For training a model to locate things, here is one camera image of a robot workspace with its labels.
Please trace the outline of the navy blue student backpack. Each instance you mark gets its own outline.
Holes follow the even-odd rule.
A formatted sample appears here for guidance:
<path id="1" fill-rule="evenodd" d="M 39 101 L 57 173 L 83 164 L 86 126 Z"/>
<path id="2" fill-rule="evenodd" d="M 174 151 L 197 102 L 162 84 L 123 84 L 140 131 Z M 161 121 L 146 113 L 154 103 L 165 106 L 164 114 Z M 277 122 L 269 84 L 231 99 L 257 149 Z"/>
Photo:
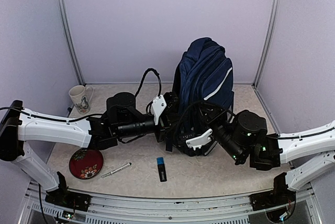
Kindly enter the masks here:
<path id="1" fill-rule="evenodd" d="M 225 48 L 204 37 L 193 41 L 182 55 L 176 67 L 172 91 L 178 96 L 178 111 L 175 116 L 172 136 L 165 141 L 165 149 L 177 148 L 188 156 L 206 156 L 216 146 L 212 140 L 200 149 L 189 149 L 180 144 L 178 138 L 187 133 L 197 132 L 198 109 L 203 102 L 217 104 L 225 109 L 233 109 L 233 66 L 225 56 Z"/>

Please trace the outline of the black and blue stamp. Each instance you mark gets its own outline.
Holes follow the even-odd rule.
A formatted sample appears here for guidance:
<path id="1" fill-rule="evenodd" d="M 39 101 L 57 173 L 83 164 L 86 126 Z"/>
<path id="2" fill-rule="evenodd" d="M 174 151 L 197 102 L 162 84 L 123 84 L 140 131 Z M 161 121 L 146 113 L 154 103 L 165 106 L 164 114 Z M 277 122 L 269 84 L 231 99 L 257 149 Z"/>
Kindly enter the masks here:
<path id="1" fill-rule="evenodd" d="M 163 157 L 158 157 L 157 158 L 157 165 L 158 165 L 158 172 L 159 172 L 159 177 L 160 177 L 160 182 L 166 182 L 166 170 L 165 170 L 165 164 L 164 164 L 164 159 Z"/>

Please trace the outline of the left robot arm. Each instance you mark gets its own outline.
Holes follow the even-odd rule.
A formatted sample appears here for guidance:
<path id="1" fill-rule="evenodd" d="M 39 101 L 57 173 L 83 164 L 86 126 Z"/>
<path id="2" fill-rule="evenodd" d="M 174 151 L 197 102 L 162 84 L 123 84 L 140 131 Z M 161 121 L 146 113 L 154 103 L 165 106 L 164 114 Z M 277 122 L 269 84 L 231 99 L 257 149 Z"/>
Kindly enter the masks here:
<path id="1" fill-rule="evenodd" d="M 15 100 L 1 120 L 1 160 L 16 164 L 37 181 L 47 193 L 46 202 L 87 211 L 91 196 L 68 190 L 65 177 L 49 168 L 27 142 L 63 143 L 99 151 L 117 146 L 124 138 L 138 139 L 150 133 L 161 142 L 170 128 L 168 113 L 175 110 L 177 101 L 173 92 L 159 95 L 151 102 L 151 114 L 147 115 L 136 109 L 132 93 L 121 92 L 107 99 L 103 114 L 71 119 L 38 114 Z"/>

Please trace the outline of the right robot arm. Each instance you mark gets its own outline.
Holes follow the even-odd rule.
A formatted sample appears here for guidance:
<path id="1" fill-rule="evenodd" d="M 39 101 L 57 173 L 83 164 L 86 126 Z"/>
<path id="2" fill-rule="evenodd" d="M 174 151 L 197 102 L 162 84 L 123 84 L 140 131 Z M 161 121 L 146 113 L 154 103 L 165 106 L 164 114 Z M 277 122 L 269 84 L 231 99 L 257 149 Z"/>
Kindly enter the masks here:
<path id="1" fill-rule="evenodd" d="M 296 132 L 268 134 L 266 120 L 248 110 L 228 121 L 228 110 L 214 105 L 200 106 L 201 121 L 210 137 L 234 159 L 259 171 L 269 171 L 292 160 L 314 157 L 303 165 L 283 172 L 273 181 L 270 191 L 250 195 L 253 210 L 262 210 L 294 201 L 296 192 L 334 166 L 334 122 Z"/>

